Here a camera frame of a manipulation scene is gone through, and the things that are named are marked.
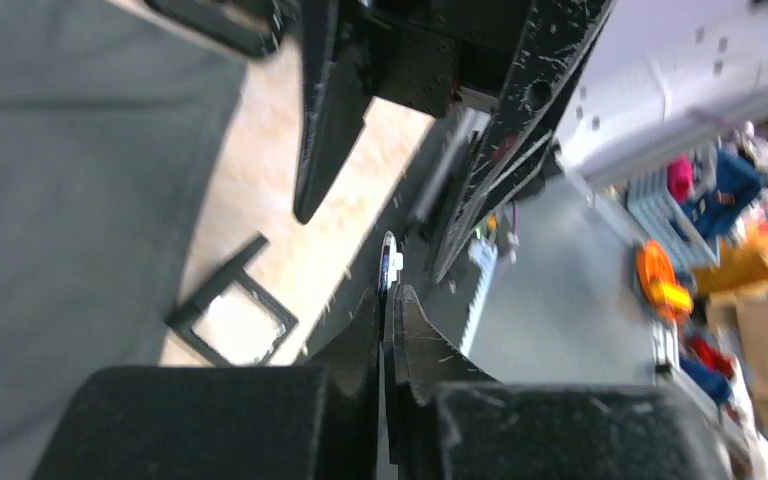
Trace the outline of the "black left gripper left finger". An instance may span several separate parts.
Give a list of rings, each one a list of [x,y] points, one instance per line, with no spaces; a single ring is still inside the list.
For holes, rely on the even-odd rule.
[[[371,479],[381,308],[286,367],[112,367],[72,397],[38,479]]]

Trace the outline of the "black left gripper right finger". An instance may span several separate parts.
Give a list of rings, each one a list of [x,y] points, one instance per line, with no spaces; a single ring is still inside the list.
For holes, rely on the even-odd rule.
[[[385,315],[390,458],[403,479],[725,479],[712,431],[665,385],[501,383],[408,285]]]

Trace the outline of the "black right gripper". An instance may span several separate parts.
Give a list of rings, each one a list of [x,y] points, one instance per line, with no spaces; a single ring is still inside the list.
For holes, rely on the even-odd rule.
[[[302,134],[293,214],[310,222],[365,126],[373,99],[435,118],[489,113],[455,177],[434,238],[441,281],[513,156],[598,38],[612,1],[302,1]]]

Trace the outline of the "blue round brooch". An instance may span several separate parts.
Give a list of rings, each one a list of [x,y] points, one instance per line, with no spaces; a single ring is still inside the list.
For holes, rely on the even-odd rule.
[[[386,306],[389,292],[398,283],[403,266],[403,253],[399,250],[396,236],[391,231],[387,231],[384,235],[380,253],[377,287],[381,308]]]

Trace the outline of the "dark grey t-shirt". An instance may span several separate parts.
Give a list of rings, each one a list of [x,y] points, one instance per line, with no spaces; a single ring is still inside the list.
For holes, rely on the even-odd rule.
[[[0,1],[0,479],[155,364],[244,63],[105,1]]]

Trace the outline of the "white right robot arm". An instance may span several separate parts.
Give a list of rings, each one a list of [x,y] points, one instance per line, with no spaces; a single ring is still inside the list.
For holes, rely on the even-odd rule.
[[[573,161],[696,102],[768,84],[768,1],[303,1],[293,212],[323,202],[376,98],[488,114],[444,179],[441,279],[467,231]]]

